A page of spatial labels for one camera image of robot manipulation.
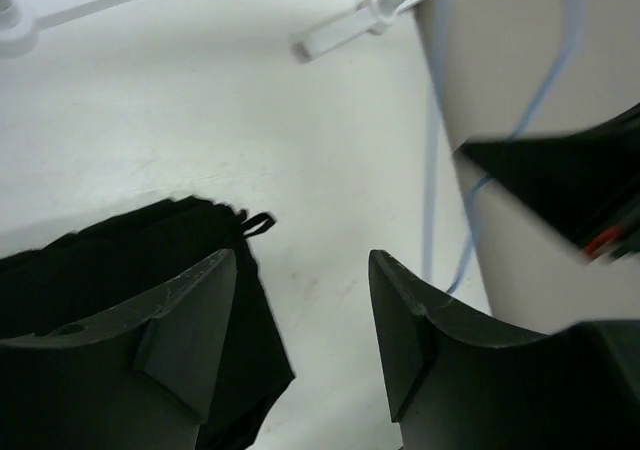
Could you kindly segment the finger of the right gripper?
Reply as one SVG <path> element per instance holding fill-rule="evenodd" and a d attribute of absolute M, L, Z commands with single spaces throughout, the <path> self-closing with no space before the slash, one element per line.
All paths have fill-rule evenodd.
<path fill-rule="evenodd" d="M 468 140 L 460 155 L 586 258 L 639 252 L 639 108 L 575 133 Z"/>

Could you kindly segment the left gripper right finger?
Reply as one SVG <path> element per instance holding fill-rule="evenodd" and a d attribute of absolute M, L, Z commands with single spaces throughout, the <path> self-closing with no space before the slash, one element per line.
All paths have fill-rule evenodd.
<path fill-rule="evenodd" d="M 545 335 L 495 319 L 369 256 L 387 399 L 406 449 L 635 449 L 639 324 Z"/>

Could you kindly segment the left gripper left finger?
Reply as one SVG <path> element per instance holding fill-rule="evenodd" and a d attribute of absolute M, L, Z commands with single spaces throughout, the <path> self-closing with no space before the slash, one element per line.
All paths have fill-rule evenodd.
<path fill-rule="evenodd" d="M 209 417 L 236 258 L 220 250 L 116 305 L 1 294 L 5 449 L 192 449 Z"/>

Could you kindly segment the black trousers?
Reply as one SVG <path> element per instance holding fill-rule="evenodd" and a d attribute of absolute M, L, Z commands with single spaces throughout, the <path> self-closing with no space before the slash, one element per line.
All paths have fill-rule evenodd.
<path fill-rule="evenodd" d="M 236 258 L 235 293 L 208 420 L 192 449 L 246 449 L 294 380 L 249 241 L 274 217 L 190 196 L 165 199 L 1 261 L 3 291 L 27 291 L 71 313 L 81 299 L 116 305 L 220 250 Z"/>

